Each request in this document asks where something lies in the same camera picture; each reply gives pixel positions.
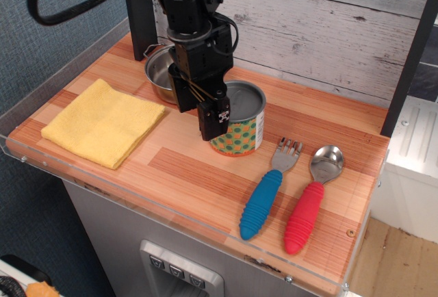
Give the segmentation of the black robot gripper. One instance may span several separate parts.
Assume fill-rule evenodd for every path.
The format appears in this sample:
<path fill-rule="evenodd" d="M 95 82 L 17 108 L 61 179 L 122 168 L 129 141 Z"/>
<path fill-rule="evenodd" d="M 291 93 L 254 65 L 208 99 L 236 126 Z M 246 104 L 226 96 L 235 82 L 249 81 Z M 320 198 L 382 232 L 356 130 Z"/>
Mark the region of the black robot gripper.
<path fill-rule="evenodd" d="M 231 25 L 216 23 L 210 35 L 197 40 L 170 31 L 169 39 L 174 46 L 169 50 L 173 63 L 168 68 L 168 78 L 179 111 L 187 112 L 197 106 L 204 141 L 225 134 L 231 114 L 229 98 L 211 100 L 203 92 L 212 96 L 217 90 L 225 90 L 224 75 L 233 66 Z M 206 101 L 200 102 L 192 94 L 189 81 L 199 87 L 198 93 Z"/>

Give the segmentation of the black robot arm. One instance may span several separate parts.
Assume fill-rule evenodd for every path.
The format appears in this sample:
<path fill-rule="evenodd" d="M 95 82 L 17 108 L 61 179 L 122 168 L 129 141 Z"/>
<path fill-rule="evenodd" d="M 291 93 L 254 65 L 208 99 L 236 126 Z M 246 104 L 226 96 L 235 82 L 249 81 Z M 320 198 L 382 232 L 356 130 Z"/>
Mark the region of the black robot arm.
<path fill-rule="evenodd" d="M 196 109 L 202 138 L 217 138 L 231 115 L 224 76 L 233 67 L 237 25 L 218 13 L 223 0 L 158 1 L 173 43 L 168 78 L 179 111 Z"/>

